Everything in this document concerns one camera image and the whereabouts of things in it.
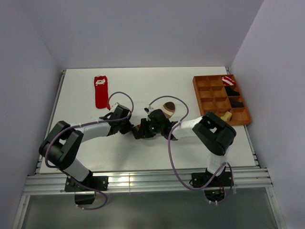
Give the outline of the brown striped sock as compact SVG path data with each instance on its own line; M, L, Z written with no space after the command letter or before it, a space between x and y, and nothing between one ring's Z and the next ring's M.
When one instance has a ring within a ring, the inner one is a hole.
M175 104L173 102L166 102L159 109L161 109L165 116L170 119L175 113ZM139 138L139 127L140 124L132 128L132 133L135 139L141 139Z

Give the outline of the yellow sock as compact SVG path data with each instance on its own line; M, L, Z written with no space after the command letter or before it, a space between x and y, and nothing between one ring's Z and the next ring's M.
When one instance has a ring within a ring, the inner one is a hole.
M223 116L221 116L221 119L225 122L229 122L232 118L233 114L229 111L225 112Z

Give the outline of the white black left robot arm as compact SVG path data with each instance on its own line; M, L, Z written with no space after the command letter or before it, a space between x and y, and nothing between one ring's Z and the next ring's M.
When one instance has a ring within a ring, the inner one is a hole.
M130 116L129 108L116 103L111 111L97 122L73 128L67 122L59 121L42 142L39 154L74 178L76 186L81 190L96 188L103 182L97 182L92 172L76 159L79 147L81 143L98 137L131 131Z

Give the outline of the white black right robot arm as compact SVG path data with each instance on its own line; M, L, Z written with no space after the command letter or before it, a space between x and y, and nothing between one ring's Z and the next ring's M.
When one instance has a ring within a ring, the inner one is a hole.
M236 137L236 131L213 112L189 121L170 121L161 109L151 111L133 130L136 139L152 138L157 134L176 141L197 137L210 151L206 180L217 186L223 179L228 148Z

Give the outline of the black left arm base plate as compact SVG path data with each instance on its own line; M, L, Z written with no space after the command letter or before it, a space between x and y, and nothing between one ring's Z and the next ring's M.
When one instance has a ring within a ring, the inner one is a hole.
M83 186L98 190L98 191L106 191L108 187L108 177L107 176L92 176L90 178L86 178L83 182L79 183ZM72 178L66 179L66 184L64 191L65 192L82 192L89 191L89 189L84 188L75 183L75 180Z

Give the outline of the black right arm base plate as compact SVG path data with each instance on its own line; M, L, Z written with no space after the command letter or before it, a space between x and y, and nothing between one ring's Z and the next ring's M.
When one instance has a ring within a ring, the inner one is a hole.
M193 188L199 188L205 185L212 174L208 171L191 173L191 180L189 184ZM207 187L221 188L221 187L233 187L234 181L232 178L232 174L230 172L223 171L219 176L215 176L212 181L207 185Z

